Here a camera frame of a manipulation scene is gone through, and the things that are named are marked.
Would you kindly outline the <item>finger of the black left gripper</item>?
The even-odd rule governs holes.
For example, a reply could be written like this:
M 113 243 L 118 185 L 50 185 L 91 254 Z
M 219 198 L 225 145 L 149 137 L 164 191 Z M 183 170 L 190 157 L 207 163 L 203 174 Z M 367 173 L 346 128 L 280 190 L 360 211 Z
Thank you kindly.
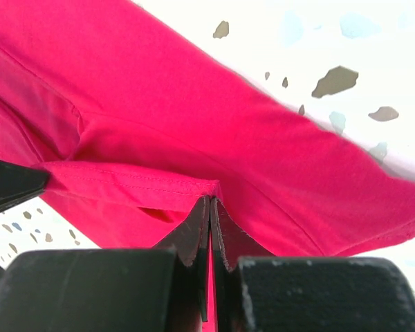
M 0 213 L 44 193 L 50 174 L 0 160 Z

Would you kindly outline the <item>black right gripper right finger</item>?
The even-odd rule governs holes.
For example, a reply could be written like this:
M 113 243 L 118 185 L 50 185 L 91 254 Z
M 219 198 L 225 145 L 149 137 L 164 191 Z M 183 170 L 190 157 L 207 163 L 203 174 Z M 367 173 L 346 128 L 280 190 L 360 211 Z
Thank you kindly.
M 278 257 L 210 203 L 217 331 L 415 331 L 415 296 L 391 261 Z

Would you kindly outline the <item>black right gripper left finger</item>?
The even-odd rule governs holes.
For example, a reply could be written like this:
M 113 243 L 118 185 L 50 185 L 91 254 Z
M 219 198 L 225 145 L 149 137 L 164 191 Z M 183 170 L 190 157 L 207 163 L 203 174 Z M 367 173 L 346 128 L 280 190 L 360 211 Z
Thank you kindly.
M 43 250 L 0 273 L 0 331 L 200 331 L 210 200 L 153 248 Z

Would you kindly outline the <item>magenta red t shirt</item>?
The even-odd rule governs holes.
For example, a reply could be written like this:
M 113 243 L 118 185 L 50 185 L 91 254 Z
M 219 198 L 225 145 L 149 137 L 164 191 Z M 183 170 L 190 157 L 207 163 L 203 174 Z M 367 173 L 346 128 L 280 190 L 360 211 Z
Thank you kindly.
M 276 255 L 415 237 L 415 183 L 384 172 L 131 1 L 0 1 L 0 160 L 103 248 L 151 246 L 217 196 Z

